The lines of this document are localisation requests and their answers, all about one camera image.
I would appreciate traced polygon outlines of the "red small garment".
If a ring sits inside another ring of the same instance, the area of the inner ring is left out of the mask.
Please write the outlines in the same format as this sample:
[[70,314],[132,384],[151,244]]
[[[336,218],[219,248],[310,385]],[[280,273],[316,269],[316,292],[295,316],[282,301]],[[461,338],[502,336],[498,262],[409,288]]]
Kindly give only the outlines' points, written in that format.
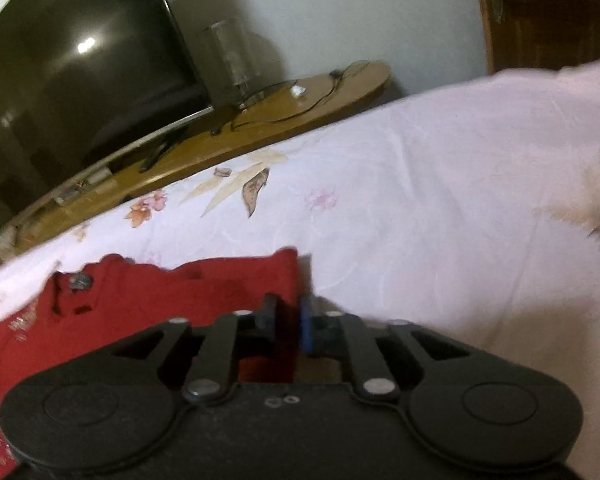
[[[295,311],[302,278],[298,252],[219,258],[163,270],[106,255],[78,274],[53,273],[42,292],[0,323],[0,403],[17,382],[141,330],[186,318],[210,325],[225,313],[254,310],[265,294],[282,298]],[[15,467],[0,434],[0,479]]]

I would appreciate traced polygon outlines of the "white floral bed sheet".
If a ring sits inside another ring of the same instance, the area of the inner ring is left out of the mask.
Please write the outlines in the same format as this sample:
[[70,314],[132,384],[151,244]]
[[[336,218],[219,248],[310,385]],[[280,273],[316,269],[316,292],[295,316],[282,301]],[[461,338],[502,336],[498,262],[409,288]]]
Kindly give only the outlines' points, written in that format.
[[600,479],[600,61],[412,96],[130,200],[1,266],[0,323],[106,255],[173,270],[284,248],[326,306],[570,385],[570,465]]

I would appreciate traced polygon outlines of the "wooden TV console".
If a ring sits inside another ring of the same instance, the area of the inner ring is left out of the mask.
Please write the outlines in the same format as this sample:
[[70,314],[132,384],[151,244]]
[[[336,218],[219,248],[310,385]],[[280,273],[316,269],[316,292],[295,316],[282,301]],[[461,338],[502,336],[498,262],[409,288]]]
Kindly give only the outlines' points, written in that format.
[[390,66],[384,62],[354,62],[342,71],[340,79],[329,74],[300,79],[298,84],[306,87],[306,94],[298,100],[284,84],[219,129],[196,132],[190,128],[184,140],[147,171],[141,172],[136,162],[68,204],[37,214],[18,226],[12,246],[20,254],[128,200],[352,116],[384,93],[390,74]]

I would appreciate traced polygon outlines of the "black curved television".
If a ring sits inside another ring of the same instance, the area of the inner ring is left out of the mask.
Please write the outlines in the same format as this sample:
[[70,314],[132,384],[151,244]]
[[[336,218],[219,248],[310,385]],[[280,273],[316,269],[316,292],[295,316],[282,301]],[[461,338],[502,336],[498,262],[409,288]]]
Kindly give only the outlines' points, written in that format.
[[168,0],[10,0],[0,12],[0,228],[210,108]]

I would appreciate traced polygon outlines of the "small white object on console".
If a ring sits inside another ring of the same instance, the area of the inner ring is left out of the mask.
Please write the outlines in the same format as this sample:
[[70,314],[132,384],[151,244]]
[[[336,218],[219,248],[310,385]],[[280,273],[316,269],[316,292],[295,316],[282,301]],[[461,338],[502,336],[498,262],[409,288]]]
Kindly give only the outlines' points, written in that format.
[[290,93],[294,98],[300,98],[306,94],[306,87],[300,86],[300,84],[293,84],[290,87]]

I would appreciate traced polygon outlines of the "dark wooden door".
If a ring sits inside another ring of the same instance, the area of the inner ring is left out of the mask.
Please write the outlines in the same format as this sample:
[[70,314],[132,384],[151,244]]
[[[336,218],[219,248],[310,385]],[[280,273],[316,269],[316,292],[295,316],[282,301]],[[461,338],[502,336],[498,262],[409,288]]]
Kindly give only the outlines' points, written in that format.
[[479,0],[479,6],[491,74],[600,60],[600,0]]

